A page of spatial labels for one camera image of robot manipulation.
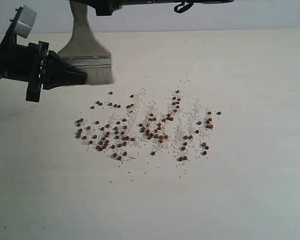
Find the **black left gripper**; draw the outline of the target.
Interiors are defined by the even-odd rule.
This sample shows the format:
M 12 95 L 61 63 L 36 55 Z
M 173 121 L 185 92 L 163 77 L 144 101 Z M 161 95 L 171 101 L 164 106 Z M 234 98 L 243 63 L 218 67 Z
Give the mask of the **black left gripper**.
M 29 43 L 27 46 L 0 43 L 0 78 L 28 83 L 26 101 L 40 100 L 45 66 L 49 78 L 43 84 L 44 90 L 86 84 L 85 72 L 48 49 L 49 44 L 43 41 Z

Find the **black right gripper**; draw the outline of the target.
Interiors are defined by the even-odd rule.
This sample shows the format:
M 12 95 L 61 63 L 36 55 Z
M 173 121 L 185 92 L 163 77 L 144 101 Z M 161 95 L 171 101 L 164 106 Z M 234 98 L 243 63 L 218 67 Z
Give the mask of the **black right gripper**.
M 95 13 L 97 16 L 111 16 L 113 12 L 122 8 L 120 0 L 96 0 Z

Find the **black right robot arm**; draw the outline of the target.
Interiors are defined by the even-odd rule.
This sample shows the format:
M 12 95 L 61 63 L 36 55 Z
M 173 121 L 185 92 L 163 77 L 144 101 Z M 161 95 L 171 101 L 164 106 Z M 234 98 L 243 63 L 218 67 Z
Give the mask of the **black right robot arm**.
M 220 5 L 233 3 L 234 0 L 70 0 L 70 9 L 86 11 L 92 7 L 97 16 L 111 16 L 123 6 L 176 4 L 173 11 L 182 14 L 195 4 Z

